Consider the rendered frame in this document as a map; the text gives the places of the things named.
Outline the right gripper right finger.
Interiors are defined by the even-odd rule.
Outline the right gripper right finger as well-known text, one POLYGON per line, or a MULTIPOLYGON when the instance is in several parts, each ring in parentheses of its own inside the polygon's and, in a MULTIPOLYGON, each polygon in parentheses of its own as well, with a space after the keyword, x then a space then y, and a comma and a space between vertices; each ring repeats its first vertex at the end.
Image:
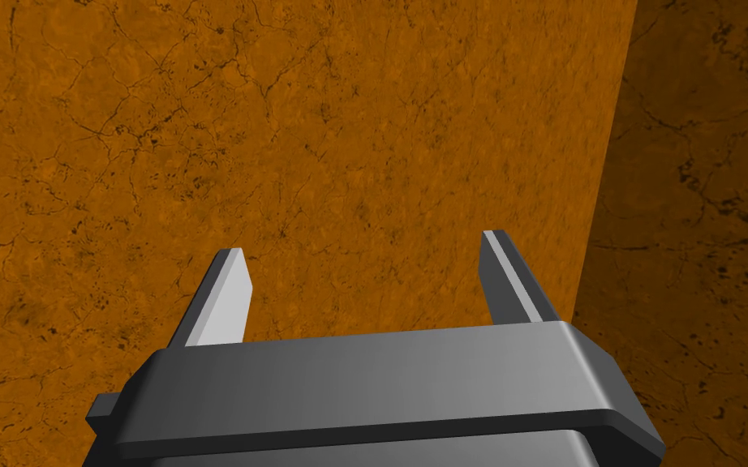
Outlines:
POLYGON ((479 278, 492 324, 560 319, 535 274, 502 229, 482 232, 479 278))

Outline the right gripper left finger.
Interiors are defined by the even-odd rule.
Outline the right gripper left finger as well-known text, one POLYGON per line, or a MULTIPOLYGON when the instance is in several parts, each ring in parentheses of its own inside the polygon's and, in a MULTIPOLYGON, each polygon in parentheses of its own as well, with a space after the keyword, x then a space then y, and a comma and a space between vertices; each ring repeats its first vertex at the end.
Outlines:
POLYGON ((221 249, 204 274, 170 339, 170 347, 243 341, 252 282, 243 250, 221 249))

